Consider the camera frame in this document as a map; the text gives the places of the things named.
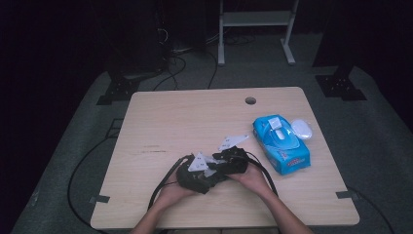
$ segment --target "table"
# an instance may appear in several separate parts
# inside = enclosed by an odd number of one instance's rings
[[[219,9],[218,64],[225,64],[224,27],[229,26],[286,26],[285,37],[281,39],[282,49],[288,64],[294,65],[295,59],[289,49],[289,38],[297,15],[299,0],[294,0],[291,11],[266,12],[224,12],[223,0]]]
[[[247,104],[246,98],[255,98]],[[280,114],[307,120],[314,136],[306,141],[312,166],[279,175],[252,134],[260,116]],[[286,205],[307,225],[352,225],[359,221],[304,92],[297,87],[135,93],[131,98],[100,195],[92,227],[132,228],[146,212],[153,190],[181,157],[219,152],[226,136],[249,135],[240,143],[269,171]],[[265,205],[233,180],[218,183],[170,208],[160,228],[234,228],[276,226]]]

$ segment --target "blue wet wipes package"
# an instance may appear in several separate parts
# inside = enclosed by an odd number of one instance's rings
[[[310,167],[310,150],[281,115],[257,118],[254,135],[274,169],[281,175]]]

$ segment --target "person's right hand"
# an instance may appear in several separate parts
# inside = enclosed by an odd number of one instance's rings
[[[251,190],[257,195],[261,195],[268,190],[271,191],[270,186],[262,175],[262,171],[255,165],[248,163],[248,167],[243,174],[227,175],[228,177],[238,181],[245,188]]]

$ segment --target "forearm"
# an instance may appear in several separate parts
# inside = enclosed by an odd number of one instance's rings
[[[282,234],[313,233],[271,190],[259,195]]]
[[[166,208],[155,203],[131,231],[131,234],[152,234],[165,210]]]

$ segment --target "white metal stand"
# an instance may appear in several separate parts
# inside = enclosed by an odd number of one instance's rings
[[[288,64],[295,64],[295,59],[289,49],[289,38],[291,36],[292,26],[295,21],[299,0],[294,0],[291,11],[277,12],[226,12],[223,9],[223,0],[220,2],[219,16],[219,44],[218,44],[218,64],[225,64],[224,54],[224,27],[226,26],[287,26],[285,38],[281,39]]]

